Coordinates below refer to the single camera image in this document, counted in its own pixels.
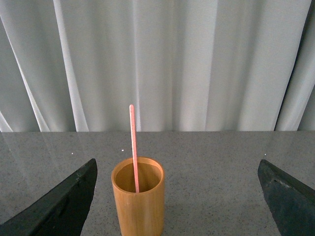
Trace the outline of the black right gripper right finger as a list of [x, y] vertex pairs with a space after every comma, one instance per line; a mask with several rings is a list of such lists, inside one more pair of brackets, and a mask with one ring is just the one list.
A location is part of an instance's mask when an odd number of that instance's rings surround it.
[[262, 159], [257, 175], [264, 199], [283, 236], [315, 234], [315, 191]]

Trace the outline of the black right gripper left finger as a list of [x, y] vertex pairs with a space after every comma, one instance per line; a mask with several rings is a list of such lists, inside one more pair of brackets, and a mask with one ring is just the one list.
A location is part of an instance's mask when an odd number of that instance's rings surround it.
[[79, 236], [97, 179], [93, 158], [31, 206], [0, 226], [2, 236]]

